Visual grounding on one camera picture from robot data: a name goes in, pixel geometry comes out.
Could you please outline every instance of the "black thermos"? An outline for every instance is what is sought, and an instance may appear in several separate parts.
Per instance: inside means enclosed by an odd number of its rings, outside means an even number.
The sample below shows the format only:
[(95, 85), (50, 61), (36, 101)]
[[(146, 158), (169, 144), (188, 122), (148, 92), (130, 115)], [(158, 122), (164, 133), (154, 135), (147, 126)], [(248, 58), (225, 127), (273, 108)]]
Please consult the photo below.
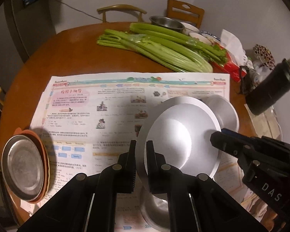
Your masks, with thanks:
[(289, 90), (290, 58), (276, 65), (265, 80), (246, 96), (246, 103), (254, 115), (259, 115)]

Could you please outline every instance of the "electrical cord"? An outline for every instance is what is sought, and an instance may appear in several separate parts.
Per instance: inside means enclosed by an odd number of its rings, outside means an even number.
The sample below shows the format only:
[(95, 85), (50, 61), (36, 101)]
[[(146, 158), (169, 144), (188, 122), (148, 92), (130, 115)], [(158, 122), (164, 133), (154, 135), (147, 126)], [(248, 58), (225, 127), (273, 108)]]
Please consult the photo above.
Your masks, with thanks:
[(81, 12), (81, 13), (83, 13), (83, 14), (89, 16), (89, 17), (92, 17), (92, 18), (98, 19), (98, 20), (100, 20), (100, 21), (103, 21), (102, 19), (100, 19), (100, 18), (98, 18), (98, 17), (94, 17), (94, 16), (92, 16), (92, 15), (89, 15), (89, 14), (87, 14), (86, 12), (81, 11), (81, 10), (79, 10), (79, 9), (76, 9), (76, 8), (70, 6), (70, 5), (68, 5), (68, 4), (66, 4), (66, 3), (64, 3), (64, 2), (62, 2), (62, 1), (59, 1), (59, 0), (55, 0), (55, 1), (56, 1), (56, 2), (59, 2), (59, 3), (62, 3), (62, 4), (64, 4), (64, 5), (66, 5), (66, 6), (68, 6), (69, 8), (71, 8), (71, 9), (73, 9), (73, 10), (76, 10), (76, 11), (78, 11), (78, 12)]

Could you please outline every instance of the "round table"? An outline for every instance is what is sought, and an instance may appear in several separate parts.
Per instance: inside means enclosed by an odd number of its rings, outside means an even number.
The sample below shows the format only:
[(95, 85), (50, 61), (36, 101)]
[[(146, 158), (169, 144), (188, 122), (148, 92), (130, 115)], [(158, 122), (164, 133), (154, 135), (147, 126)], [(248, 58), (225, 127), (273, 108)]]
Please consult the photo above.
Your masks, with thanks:
[[(40, 96), (51, 76), (69, 76), (104, 72), (172, 72), (170, 69), (135, 52), (103, 47), (96, 40), (104, 29), (127, 31), (129, 22), (101, 23), (69, 29), (44, 43), (23, 65), (5, 96), (0, 120), (0, 158), (3, 147), (15, 129), (29, 128)], [(245, 97), (239, 95), (239, 84), (231, 80), (230, 101), (240, 121), (239, 133), (255, 136), (245, 109)], [(10, 190), (20, 224), (28, 213), (20, 208), (20, 199)]]

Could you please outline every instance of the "metal screw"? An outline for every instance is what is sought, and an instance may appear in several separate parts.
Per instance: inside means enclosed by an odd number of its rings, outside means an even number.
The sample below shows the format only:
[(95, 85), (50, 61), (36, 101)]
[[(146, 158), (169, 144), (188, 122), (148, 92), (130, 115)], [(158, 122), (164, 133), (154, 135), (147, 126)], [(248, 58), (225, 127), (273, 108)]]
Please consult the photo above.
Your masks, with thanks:
[(79, 173), (76, 175), (76, 180), (78, 181), (82, 181), (83, 179), (85, 179), (86, 175), (84, 173)]
[(120, 165), (120, 164), (115, 164), (115, 165), (113, 165), (113, 167), (112, 167), (114, 170), (120, 170), (120, 169), (122, 169), (122, 166)]
[(260, 165), (260, 161), (258, 161), (258, 160), (253, 160), (252, 163), (255, 164), (256, 166)]
[(161, 166), (161, 169), (162, 169), (162, 170), (170, 170), (170, 169), (171, 169), (171, 166), (170, 166), (169, 164), (163, 164), (163, 165)]
[(204, 174), (204, 173), (200, 173), (200, 174), (198, 175), (198, 177), (199, 177), (199, 179), (202, 180), (202, 181), (207, 181), (207, 179), (208, 179), (208, 176), (207, 176), (206, 174)]

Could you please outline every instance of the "tissue box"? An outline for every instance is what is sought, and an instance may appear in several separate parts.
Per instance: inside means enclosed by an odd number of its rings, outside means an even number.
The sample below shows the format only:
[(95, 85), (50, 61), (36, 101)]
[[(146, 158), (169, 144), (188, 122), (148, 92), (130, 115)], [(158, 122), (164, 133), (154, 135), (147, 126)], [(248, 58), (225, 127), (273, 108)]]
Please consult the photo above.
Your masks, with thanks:
[[(236, 64), (236, 61), (235, 61), (235, 58), (234, 56), (228, 52), (227, 52), (227, 59), (228, 61), (226, 62), (226, 64), (222, 67), (220, 66), (219, 64), (215, 63), (215, 62), (212, 62), (210, 61), (209, 63), (211, 63), (212, 65), (216, 66), (218, 69), (220, 69), (221, 71), (223, 71), (224, 73), (229, 73), (230, 74), (230, 77), (237, 83), (239, 83), (241, 81), (240, 79), (240, 75), (239, 75), (239, 66)], [(246, 71), (245, 70), (242, 70), (241, 71), (241, 76), (244, 77), (246, 75)]]

